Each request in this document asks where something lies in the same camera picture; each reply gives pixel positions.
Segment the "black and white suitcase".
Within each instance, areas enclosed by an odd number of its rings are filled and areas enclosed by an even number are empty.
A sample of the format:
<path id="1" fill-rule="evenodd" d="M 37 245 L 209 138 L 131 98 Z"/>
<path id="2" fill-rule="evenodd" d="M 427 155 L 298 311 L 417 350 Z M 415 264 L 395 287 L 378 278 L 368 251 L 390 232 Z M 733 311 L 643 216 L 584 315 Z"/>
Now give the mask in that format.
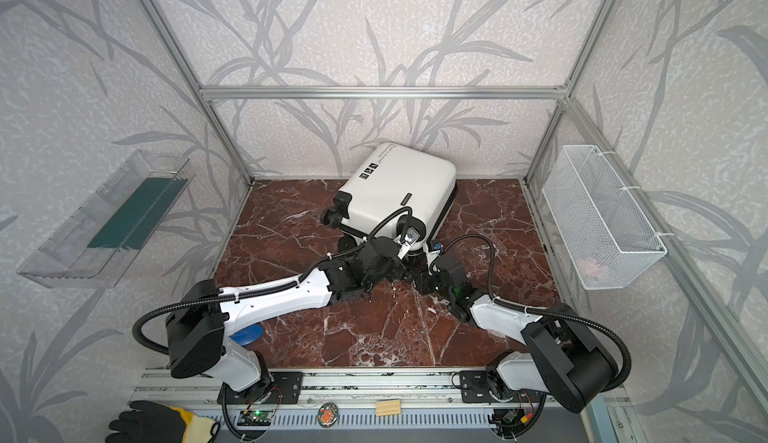
<path id="1" fill-rule="evenodd" d="M 418 234 L 409 253 L 428 249 L 455 200 L 456 166 L 394 142 L 378 145 L 335 193 L 321 222 L 358 240 L 395 210 L 412 209 L 409 229 Z"/>

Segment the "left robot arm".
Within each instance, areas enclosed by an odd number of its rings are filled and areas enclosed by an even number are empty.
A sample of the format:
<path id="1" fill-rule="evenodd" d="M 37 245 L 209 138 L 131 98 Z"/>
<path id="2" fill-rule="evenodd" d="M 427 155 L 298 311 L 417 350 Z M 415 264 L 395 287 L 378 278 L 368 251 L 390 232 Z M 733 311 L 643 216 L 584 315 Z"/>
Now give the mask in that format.
<path id="1" fill-rule="evenodd" d="M 182 301 L 139 317 L 132 335 L 168 357 L 174 378 L 207 375 L 221 381 L 223 399 L 239 393 L 247 402 L 263 400 L 274 379 L 264 358 L 236 335 L 264 320 L 360 298 L 379 282 L 401 277 L 404 259 L 420 236 L 411 225 L 412 213 L 409 206 L 398 208 L 360 244 L 316 261 L 299 275 L 241 287 L 200 281 Z"/>

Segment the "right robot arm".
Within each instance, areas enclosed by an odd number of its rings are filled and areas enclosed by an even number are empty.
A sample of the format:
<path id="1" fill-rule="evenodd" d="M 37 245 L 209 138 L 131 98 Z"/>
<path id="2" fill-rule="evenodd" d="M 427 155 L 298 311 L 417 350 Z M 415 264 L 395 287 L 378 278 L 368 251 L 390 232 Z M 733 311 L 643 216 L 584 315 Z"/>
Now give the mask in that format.
<path id="1" fill-rule="evenodd" d="M 448 252 L 466 239 L 480 239 L 489 248 L 487 284 L 470 282 L 464 265 Z M 559 303 L 545 308 L 506 300 L 492 293 L 495 247 L 480 234 L 462 235 L 448 246 L 426 247 L 426 269 L 419 276 L 423 293 L 448 302 L 460 322 L 524 344 L 524 353 L 507 351 L 485 368 L 483 391 L 506 402 L 522 392 L 550 395 L 565 409 L 578 413 L 598 394 L 621 386 L 632 369 L 630 350 L 605 325 L 578 315 Z"/>

